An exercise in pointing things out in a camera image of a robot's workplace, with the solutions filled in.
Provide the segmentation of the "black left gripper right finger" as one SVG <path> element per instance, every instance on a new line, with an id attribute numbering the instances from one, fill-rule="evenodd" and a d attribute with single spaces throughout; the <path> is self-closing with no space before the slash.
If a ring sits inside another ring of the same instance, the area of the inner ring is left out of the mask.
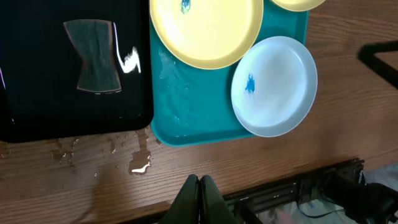
<path id="1" fill-rule="evenodd" d="M 200 223 L 237 224 L 214 180 L 209 175 L 201 178 L 200 187 Z"/>

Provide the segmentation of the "yellow plate cleaned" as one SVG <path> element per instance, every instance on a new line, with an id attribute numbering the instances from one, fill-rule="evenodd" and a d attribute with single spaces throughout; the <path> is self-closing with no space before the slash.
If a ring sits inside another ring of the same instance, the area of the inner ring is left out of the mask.
<path id="1" fill-rule="evenodd" d="M 195 68 L 237 62 L 255 43 L 263 0 L 150 0 L 154 29 L 165 47 Z"/>

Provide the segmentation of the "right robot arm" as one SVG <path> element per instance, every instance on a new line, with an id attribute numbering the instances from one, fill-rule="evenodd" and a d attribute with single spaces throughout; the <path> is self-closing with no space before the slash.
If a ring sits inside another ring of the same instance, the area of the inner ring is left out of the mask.
<path id="1" fill-rule="evenodd" d="M 365 182 L 362 161 L 346 161 L 222 196 L 214 181 L 201 179 L 201 223 L 259 223 L 258 213 L 291 202 L 323 199 L 356 223 L 395 223 L 397 191 Z"/>

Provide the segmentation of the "green scrubbing sponge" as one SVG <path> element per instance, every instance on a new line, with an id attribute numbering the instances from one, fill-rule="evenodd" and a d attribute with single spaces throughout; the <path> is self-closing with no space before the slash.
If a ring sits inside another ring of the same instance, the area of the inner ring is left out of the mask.
<path id="1" fill-rule="evenodd" d="M 77 19 L 63 25 L 82 62 L 77 88 L 92 93 L 119 91 L 111 22 Z"/>

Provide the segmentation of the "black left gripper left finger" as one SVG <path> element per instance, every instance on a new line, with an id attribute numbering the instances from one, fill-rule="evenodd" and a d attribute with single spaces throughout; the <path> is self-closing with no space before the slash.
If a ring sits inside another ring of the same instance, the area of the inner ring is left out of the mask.
<path id="1" fill-rule="evenodd" d="M 189 175 L 159 224 L 196 224 L 199 218 L 199 180 Z"/>

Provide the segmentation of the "white plate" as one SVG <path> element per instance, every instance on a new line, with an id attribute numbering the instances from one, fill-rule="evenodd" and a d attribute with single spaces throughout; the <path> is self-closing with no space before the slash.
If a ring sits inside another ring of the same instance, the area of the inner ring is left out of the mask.
<path id="1" fill-rule="evenodd" d="M 305 119 L 317 86 L 317 66 L 306 46 L 291 37 L 269 37 L 255 44 L 238 63 L 231 103 L 247 131 L 273 138 Z"/>

